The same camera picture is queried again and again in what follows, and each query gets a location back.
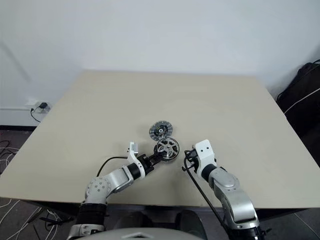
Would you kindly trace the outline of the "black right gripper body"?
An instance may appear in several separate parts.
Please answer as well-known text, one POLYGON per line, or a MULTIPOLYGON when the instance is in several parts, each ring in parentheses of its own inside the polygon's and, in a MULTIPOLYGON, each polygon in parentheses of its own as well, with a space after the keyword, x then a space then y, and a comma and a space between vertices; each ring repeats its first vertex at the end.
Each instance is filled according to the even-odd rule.
POLYGON ((184 155, 184 171, 193 170, 196 173, 199 168, 199 160, 195 145, 191 149, 185 150, 184 155))

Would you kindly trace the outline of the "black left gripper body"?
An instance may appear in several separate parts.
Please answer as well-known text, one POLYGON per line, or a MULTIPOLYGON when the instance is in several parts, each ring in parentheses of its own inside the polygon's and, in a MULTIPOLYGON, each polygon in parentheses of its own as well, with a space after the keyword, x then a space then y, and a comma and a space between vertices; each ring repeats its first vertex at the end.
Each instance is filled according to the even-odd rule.
POLYGON ((149 174, 154 170, 154 165, 155 165, 154 158, 155 158, 154 154, 150 156, 142 154, 137 157, 137 160, 142 164, 145 174, 149 174))

